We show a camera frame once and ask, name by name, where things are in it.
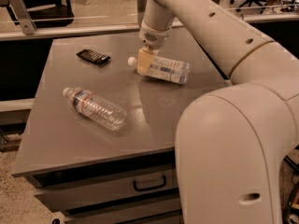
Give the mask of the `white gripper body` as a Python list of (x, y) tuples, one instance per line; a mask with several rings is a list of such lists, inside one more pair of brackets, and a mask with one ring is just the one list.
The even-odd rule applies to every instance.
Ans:
[(172, 30), (172, 24), (168, 23), (164, 28), (158, 29), (149, 26), (145, 21), (141, 22), (139, 38), (145, 47), (160, 49), (166, 42)]

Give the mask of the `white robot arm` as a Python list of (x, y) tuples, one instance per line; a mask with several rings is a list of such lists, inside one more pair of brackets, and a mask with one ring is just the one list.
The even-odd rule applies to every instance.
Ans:
[(211, 0), (147, 0), (143, 42), (160, 49), (174, 19), (230, 82), (178, 122), (184, 224), (282, 224), (279, 168), (298, 144), (298, 59)]

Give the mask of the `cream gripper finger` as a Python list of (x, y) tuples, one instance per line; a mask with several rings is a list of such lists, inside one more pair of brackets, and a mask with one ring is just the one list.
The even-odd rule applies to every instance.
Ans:
[(153, 58), (155, 57), (155, 54), (153, 52), (153, 49), (151, 49), (149, 46), (143, 47), (138, 52), (138, 65), (137, 65), (137, 72), (144, 76), (146, 75), (150, 63), (152, 62)]

